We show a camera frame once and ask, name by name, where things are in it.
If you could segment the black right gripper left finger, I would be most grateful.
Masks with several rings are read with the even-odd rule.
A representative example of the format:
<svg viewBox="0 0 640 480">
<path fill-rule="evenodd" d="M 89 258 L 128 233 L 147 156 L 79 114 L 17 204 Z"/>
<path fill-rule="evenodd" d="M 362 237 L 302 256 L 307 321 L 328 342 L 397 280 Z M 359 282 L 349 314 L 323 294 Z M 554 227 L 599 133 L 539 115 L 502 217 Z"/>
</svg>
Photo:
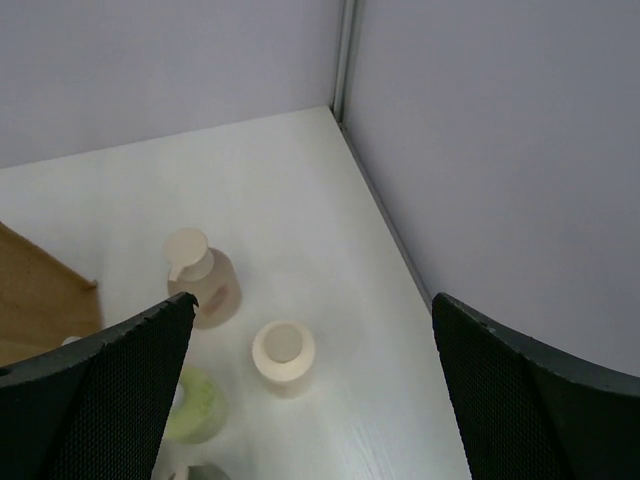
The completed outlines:
<svg viewBox="0 0 640 480">
<path fill-rule="evenodd" d="M 1 370 L 4 479 L 148 479 L 195 318 L 180 293 Z"/>
</svg>

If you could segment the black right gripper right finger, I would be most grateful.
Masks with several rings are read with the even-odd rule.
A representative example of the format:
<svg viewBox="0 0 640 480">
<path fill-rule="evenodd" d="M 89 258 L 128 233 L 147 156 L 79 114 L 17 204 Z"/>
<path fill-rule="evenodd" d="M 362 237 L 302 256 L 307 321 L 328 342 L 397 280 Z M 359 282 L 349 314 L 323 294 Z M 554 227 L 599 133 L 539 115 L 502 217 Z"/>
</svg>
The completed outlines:
<svg viewBox="0 0 640 480">
<path fill-rule="evenodd" d="M 474 479 L 636 479 L 639 379 L 441 292 L 432 327 Z"/>
</svg>

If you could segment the yellow-green pump bottle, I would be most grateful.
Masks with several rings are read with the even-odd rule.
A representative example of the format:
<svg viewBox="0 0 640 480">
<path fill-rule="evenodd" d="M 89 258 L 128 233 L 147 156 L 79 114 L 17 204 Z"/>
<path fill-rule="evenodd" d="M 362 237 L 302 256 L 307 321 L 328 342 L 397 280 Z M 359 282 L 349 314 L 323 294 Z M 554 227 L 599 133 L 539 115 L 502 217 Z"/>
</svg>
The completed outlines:
<svg viewBox="0 0 640 480">
<path fill-rule="evenodd" d="M 224 427 L 229 404 L 219 385 L 203 369 L 182 368 L 163 438 L 182 444 L 204 443 Z"/>
</svg>

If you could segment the olive bottle beige cap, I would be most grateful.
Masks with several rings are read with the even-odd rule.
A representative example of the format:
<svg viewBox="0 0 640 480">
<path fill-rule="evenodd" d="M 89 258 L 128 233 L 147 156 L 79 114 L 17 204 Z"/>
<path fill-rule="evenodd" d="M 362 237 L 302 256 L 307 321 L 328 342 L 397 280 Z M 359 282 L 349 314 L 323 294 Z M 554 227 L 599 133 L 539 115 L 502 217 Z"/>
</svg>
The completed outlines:
<svg viewBox="0 0 640 480">
<path fill-rule="evenodd" d="M 229 475 L 215 464 L 181 466 L 169 480 L 230 480 Z"/>
</svg>

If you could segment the beige round pump bottle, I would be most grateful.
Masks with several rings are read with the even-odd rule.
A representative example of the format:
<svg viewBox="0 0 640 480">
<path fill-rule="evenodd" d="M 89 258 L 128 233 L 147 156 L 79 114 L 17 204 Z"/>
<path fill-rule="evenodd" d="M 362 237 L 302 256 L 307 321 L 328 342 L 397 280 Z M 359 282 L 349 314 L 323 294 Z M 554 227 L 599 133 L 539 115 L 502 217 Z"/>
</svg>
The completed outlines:
<svg viewBox="0 0 640 480">
<path fill-rule="evenodd" d="M 233 264 L 226 254 L 209 246 L 201 230 L 175 230 L 167 237 L 163 253 L 169 264 L 169 295 L 187 292 L 196 297 L 195 328 L 218 327 L 237 313 L 242 293 Z"/>
</svg>

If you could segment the cream pump bottle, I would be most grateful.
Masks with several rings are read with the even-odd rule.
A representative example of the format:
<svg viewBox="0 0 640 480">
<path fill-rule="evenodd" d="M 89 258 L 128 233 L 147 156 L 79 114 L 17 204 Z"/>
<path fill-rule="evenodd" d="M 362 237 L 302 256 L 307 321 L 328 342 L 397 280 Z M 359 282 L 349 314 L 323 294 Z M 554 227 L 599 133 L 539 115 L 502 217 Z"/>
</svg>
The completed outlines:
<svg viewBox="0 0 640 480">
<path fill-rule="evenodd" d="M 300 322 L 272 321 L 254 337 L 251 356 L 263 385 L 274 395 L 295 398 L 308 386 L 316 344 Z"/>
</svg>

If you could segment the orange bottle dark cap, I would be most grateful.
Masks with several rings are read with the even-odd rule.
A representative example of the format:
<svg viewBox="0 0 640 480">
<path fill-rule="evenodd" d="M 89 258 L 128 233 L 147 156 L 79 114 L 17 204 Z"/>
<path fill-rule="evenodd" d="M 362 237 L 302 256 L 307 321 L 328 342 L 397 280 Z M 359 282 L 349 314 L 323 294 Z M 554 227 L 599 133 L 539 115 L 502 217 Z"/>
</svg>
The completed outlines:
<svg viewBox="0 0 640 480">
<path fill-rule="evenodd" d="M 78 341 L 80 339 L 81 339 L 81 337 L 79 337 L 79 336 L 69 336 L 69 337 L 67 337 L 67 338 L 65 338 L 63 340 L 61 346 L 66 346 L 66 345 L 72 344 L 72 343 L 74 343 L 74 342 L 76 342 L 76 341 Z"/>
</svg>

